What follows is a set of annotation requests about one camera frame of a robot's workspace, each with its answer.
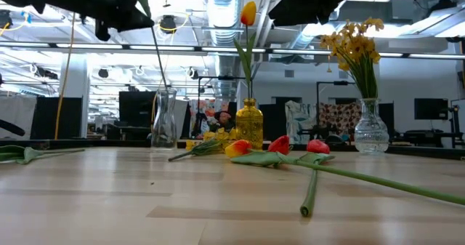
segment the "yellow vase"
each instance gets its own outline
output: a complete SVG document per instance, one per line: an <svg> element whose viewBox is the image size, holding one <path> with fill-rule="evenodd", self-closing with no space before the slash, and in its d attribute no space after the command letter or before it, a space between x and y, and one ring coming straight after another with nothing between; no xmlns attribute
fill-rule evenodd
<svg viewBox="0 0 465 245"><path fill-rule="evenodd" d="M263 146L263 114L255 108L255 99L244 99L244 108L235 116L236 133L239 140L248 140L254 150Z"/></svg>

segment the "ceiling duct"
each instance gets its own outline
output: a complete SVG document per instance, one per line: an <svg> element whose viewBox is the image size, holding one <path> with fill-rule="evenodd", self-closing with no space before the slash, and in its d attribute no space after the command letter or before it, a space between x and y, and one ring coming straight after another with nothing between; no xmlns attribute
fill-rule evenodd
<svg viewBox="0 0 465 245"><path fill-rule="evenodd" d="M208 0L207 14L209 25L214 28L236 28L239 23L240 0ZM234 47L234 39L238 32L234 30L213 30L211 40L214 46ZM239 76L239 69L235 68L236 57L215 56L215 69L218 76ZM235 83L218 82L219 93L222 96L229 94L235 88Z"/></svg>

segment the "table surface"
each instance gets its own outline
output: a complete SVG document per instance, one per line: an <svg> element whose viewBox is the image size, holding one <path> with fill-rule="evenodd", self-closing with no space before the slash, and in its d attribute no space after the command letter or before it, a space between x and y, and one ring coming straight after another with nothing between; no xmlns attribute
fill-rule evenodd
<svg viewBox="0 0 465 245"><path fill-rule="evenodd" d="M465 196L462 161L334 154L337 168ZM310 169L172 155L89 148L0 164L0 244L465 244L459 205L321 172L304 219Z"/></svg>

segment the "glass vase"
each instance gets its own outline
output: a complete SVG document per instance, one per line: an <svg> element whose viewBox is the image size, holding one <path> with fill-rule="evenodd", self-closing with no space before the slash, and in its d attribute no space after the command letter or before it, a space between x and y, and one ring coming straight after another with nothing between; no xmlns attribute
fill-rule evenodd
<svg viewBox="0 0 465 245"><path fill-rule="evenodd" d="M177 148L174 104L176 90L159 89L157 93L157 112L152 131L152 147L172 150Z"/></svg>
<svg viewBox="0 0 465 245"><path fill-rule="evenodd" d="M255 108L255 99L244 99L244 108L236 113L236 132L239 140L248 140L254 150L263 146L263 114Z"/></svg>
<svg viewBox="0 0 465 245"><path fill-rule="evenodd" d="M355 147L361 153L383 153L389 146L386 124L378 114L378 99L362 99L362 117L355 127Z"/></svg>

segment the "person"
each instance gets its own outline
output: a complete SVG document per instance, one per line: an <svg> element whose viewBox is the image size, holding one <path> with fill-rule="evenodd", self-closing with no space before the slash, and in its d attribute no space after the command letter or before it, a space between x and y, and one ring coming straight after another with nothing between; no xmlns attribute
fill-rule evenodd
<svg viewBox="0 0 465 245"><path fill-rule="evenodd" d="M210 132L217 132L217 130L221 128L225 128L226 132L230 132L231 129L234 129L235 122L227 111L219 111L215 113L214 117L218 122L210 125Z"/></svg>

